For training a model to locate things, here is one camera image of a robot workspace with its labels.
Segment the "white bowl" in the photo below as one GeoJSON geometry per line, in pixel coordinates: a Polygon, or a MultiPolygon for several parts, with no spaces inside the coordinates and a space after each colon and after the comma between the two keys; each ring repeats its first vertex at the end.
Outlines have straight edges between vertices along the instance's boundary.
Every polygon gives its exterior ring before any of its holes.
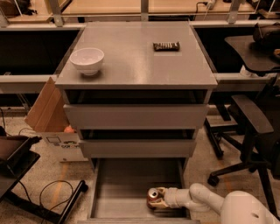
{"type": "Polygon", "coordinates": [[[97,48],[82,48],[73,52],[70,61],[82,74],[93,75],[101,69],[104,52],[97,48]]]}

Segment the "black cable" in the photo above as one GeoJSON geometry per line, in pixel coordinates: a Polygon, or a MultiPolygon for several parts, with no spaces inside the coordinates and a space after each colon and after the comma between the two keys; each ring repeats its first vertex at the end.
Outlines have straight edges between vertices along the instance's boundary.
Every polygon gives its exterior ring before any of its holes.
{"type": "Polygon", "coordinates": [[[42,203],[42,194],[43,194],[44,190],[45,190],[48,186],[50,186],[50,185],[52,185],[52,184],[55,184],[55,183],[66,183],[66,184],[68,184],[68,185],[71,187],[71,191],[72,191],[72,192],[71,192],[71,194],[70,194],[70,196],[69,196],[68,199],[66,199],[66,200],[60,202],[59,204],[53,206],[52,208],[48,209],[48,212],[45,214],[45,218],[41,221],[41,224],[42,224],[44,221],[46,222],[47,215],[48,215],[55,207],[58,207],[58,206],[62,205],[63,203],[68,202],[68,201],[72,198],[72,196],[73,196],[73,194],[74,194],[74,189],[73,189],[72,185],[71,185],[69,182],[67,182],[67,181],[65,181],[65,180],[55,180],[55,181],[51,182],[50,184],[46,185],[46,186],[43,188],[43,190],[41,191],[40,195],[39,195],[39,204],[40,204],[40,206],[41,206],[42,208],[45,208],[44,205],[43,205],[43,203],[42,203]]]}
{"type": "MultiPolygon", "coordinates": [[[[13,171],[9,166],[8,166],[8,168],[9,168],[11,174],[12,174],[16,179],[18,179],[18,176],[14,173],[14,171],[13,171]]],[[[24,191],[25,191],[25,194],[26,194],[26,196],[27,196],[27,199],[32,203],[32,200],[31,200],[31,198],[30,198],[30,196],[29,196],[29,193],[27,192],[27,189],[26,189],[25,185],[24,185],[20,180],[18,181],[18,183],[24,188],[24,191]]],[[[40,195],[39,195],[39,205],[40,205],[40,208],[44,208],[44,209],[48,210],[48,212],[47,212],[46,214],[44,214],[45,218],[41,221],[41,224],[43,224],[44,221],[46,222],[47,215],[48,215],[55,207],[58,207],[58,206],[62,205],[63,203],[68,202],[68,201],[73,197],[73,195],[74,195],[73,186],[72,186],[68,181],[65,181],[65,180],[55,180],[55,181],[51,182],[50,184],[46,185],[46,186],[43,188],[43,190],[41,191],[40,195]],[[45,190],[48,186],[50,186],[50,185],[52,185],[52,184],[61,183],[61,182],[62,182],[62,183],[67,183],[67,184],[70,186],[70,188],[71,188],[71,194],[70,194],[69,198],[66,199],[66,200],[64,200],[64,201],[62,201],[62,202],[60,202],[59,204],[57,204],[57,205],[51,207],[50,209],[46,209],[46,208],[44,207],[43,203],[42,203],[42,194],[43,194],[44,190],[45,190]]]]}
{"type": "Polygon", "coordinates": [[[30,128],[23,128],[23,129],[21,129],[19,132],[18,132],[18,135],[20,136],[20,133],[23,131],[23,130],[33,130],[33,129],[30,129],[30,128]]]}
{"type": "Polygon", "coordinates": [[[199,4],[204,4],[205,6],[207,6],[208,2],[197,2],[197,3],[196,3],[196,11],[195,11],[195,14],[194,14],[194,16],[193,16],[192,21],[195,20],[196,14],[199,12],[199,4]]]}

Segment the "cabinet top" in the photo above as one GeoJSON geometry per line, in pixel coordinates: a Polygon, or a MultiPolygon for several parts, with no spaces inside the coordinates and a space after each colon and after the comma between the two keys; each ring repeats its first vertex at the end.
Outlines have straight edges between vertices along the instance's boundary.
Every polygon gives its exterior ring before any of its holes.
{"type": "Polygon", "coordinates": [[[56,86],[61,89],[213,89],[217,83],[187,22],[88,23],[74,50],[104,51],[98,74],[80,74],[68,60],[56,86]],[[179,42],[178,52],[155,52],[153,43],[179,42]]]}

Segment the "gray cabinet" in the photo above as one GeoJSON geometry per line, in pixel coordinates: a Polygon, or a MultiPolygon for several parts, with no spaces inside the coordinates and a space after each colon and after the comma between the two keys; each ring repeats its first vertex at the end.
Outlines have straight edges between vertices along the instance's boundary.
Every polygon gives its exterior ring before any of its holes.
{"type": "Polygon", "coordinates": [[[76,45],[82,47],[104,51],[101,71],[84,76],[68,61],[56,81],[94,167],[93,203],[81,223],[165,223],[167,216],[198,223],[185,209],[158,213],[145,204],[151,187],[185,187],[182,173],[216,87],[192,29],[181,22],[92,23],[76,45]],[[164,41],[179,41],[180,51],[154,52],[152,43],[164,41]]]}

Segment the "chair armrest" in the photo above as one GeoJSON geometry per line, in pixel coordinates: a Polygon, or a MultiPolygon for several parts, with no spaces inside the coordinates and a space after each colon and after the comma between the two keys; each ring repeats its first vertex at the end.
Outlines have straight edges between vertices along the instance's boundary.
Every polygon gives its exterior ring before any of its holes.
{"type": "Polygon", "coordinates": [[[265,114],[246,95],[233,95],[232,98],[256,133],[265,134],[274,131],[265,114]]]}

